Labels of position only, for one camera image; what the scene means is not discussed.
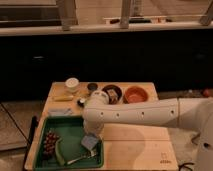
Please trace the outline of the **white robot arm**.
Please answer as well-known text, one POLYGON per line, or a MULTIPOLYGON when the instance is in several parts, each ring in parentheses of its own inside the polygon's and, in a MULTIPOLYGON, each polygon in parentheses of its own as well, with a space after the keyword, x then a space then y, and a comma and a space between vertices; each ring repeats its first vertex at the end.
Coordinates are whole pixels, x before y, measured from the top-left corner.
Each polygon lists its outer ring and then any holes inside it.
POLYGON ((94 91, 82 112, 84 129, 98 135, 105 123, 178 127, 200 133, 194 171, 213 171, 213 98, 172 98, 130 104, 109 104, 94 91))

